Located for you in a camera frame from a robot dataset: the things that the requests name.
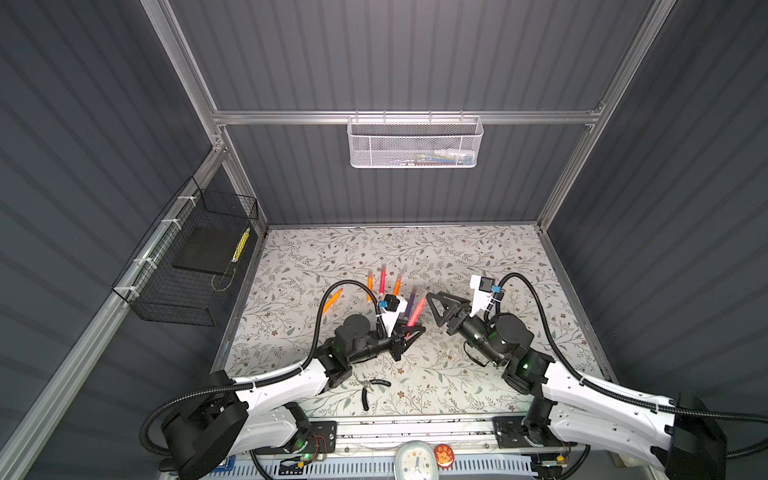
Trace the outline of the black flat pad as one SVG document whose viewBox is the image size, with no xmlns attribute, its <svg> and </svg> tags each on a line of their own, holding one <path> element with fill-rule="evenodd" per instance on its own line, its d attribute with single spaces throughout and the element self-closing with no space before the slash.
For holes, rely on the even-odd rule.
<svg viewBox="0 0 768 480">
<path fill-rule="evenodd" d="M 224 275 L 231 266 L 233 251 L 243 230 L 196 227 L 172 260 L 177 269 Z"/>
</svg>

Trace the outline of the white analog clock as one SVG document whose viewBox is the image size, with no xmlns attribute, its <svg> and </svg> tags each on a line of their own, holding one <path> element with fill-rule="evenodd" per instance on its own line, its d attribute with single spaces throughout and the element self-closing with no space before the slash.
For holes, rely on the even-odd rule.
<svg viewBox="0 0 768 480">
<path fill-rule="evenodd" d="M 439 479 L 435 453 L 422 441 L 410 441 L 398 448 L 393 471 L 396 480 Z"/>
</svg>

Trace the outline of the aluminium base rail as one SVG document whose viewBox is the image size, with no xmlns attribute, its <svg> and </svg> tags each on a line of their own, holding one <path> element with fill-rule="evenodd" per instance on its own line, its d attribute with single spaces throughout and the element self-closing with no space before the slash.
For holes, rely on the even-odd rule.
<svg viewBox="0 0 768 480">
<path fill-rule="evenodd" d="M 584 446 L 551 440 L 536 446 L 523 437 L 522 413 L 510 413 L 511 425 L 496 428 L 496 413 L 347 416 L 332 421 L 336 429 L 329 439 L 309 437 L 305 450 L 341 455 L 392 453 L 410 441 L 430 445 L 446 444 L 458 454 L 512 453 L 520 455 L 562 454 L 570 460 L 579 458 Z"/>
</svg>

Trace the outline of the lone orange marker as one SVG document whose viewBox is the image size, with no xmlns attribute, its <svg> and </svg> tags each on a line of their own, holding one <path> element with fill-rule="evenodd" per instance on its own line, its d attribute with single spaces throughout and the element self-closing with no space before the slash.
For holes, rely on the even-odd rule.
<svg viewBox="0 0 768 480">
<path fill-rule="evenodd" d="M 343 294 L 343 289 L 340 288 L 332 294 L 332 296 L 324 303 L 322 314 L 325 315 L 328 310 L 340 299 Z"/>
</svg>

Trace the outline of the pink marker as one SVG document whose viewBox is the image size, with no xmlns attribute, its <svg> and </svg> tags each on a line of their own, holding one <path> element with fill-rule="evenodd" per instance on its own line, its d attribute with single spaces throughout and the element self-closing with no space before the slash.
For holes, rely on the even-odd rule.
<svg viewBox="0 0 768 480">
<path fill-rule="evenodd" d="M 411 315 L 410 315 L 409 320 L 407 322 L 407 326 L 408 327 L 413 327 L 413 326 L 416 325 L 416 323 L 418 322 L 418 320 L 419 320 L 419 318 L 420 318 L 420 316 L 421 316 L 421 314 L 422 314 L 422 312 L 423 312 L 423 310 L 424 310 L 424 308 L 426 306 L 426 303 L 427 303 L 427 299 L 425 297 L 423 297 L 418 302 L 418 304 L 415 306 L 415 308 L 411 312 Z"/>
<path fill-rule="evenodd" d="M 380 270 L 380 281 L 379 281 L 380 297 L 383 297 L 386 295 L 386 285 L 387 285 L 387 266 L 386 264 L 383 264 Z"/>
</svg>

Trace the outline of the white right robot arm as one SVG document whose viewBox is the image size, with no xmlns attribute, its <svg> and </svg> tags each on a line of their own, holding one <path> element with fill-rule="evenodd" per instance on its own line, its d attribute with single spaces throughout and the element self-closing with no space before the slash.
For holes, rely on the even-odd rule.
<svg viewBox="0 0 768 480">
<path fill-rule="evenodd" d="M 472 300 L 439 292 L 426 301 L 438 326 L 480 353 L 478 364 L 493 365 L 508 386 L 533 396 L 522 422 L 532 443 L 581 443 L 644 462 L 669 479 L 725 477 L 727 440 L 714 421 L 672 412 L 670 398 L 569 370 L 533 348 L 526 325 L 501 311 L 502 297 L 494 286 Z"/>
</svg>

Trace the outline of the black handled pliers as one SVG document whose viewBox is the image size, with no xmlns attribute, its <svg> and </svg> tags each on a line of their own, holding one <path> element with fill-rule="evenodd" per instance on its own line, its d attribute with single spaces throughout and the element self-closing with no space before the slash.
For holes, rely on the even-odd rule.
<svg viewBox="0 0 768 480">
<path fill-rule="evenodd" d="M 364 380 L 362 382 L 362 390 L 361 390 L 361 404 L 364 412 L 368 412 L 370 410 L 370 402 L 369 402 L 369 394 L 374 390 L 375 387 L 384 387 L 389 388 L 392 386 L 392 383 L 385 379 L 368 379 Z"/>
</svg>

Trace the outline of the purple marker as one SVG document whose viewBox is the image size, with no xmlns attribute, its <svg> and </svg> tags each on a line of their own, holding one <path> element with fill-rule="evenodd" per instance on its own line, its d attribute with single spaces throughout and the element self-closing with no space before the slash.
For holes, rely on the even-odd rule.
<svg viewBox="0 0 768 480">
<path fill-rule="evenodd" d="M 406 321 L 408 321 L 410 319 L 410 317 L 411 317 L 411 312 L 412 312 L 412 309 L 414 308 L 415 297 L 416 297 L 417 293 L 418 293 L 418 288 L 417 287 L 413 287 L 411 289 L 411 291 L 410 291 L 409 296 L 408 296 L 408 305 L 407 305 L 407 308 L 406 308 L 406 310 L 404 312 L 404 318 L 406 319 Z"/>
</svg>

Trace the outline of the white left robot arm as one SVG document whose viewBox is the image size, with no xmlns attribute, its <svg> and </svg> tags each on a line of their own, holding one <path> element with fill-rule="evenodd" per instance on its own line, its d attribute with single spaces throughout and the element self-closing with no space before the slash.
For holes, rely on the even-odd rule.
<svg viewBox="0 0 768 480">
<path fill-rule="evenodd" d="M 186 394 L 161 409 L 159 469 L 181 479 L 200 479 L 232 455 L 273 449 L 292 453 L 306 445 L 312 424 L 299 401 L 334 389 L 354 365 L 387 353 L 394 360 L 426 329 L 396 321 L 393 330 L 372 328 L 361 314 L 347 317 L 333 337 L 315 348 L 307 366 L 241 383 L 217 371 L 201 394 Z"/>
</svg>

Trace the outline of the yellow marker in basket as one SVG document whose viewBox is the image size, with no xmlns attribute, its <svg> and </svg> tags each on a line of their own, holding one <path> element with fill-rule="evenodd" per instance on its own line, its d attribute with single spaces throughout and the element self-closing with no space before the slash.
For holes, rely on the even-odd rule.
<svg viewBox="0 0 768 480">
<path fill-rule="evenodd" d="M 240 257 L 242 255 L 243 250 L 245 249 L 245 246 L 248 243 L 249 237 L 250 237 L 251 228 L 247 227 L 243 233 L 241 234 L 238 243 L 233 251 L 233 255 L 231 257 L 232 263 L 238 263 L 240 260 Z"/>
</svg>

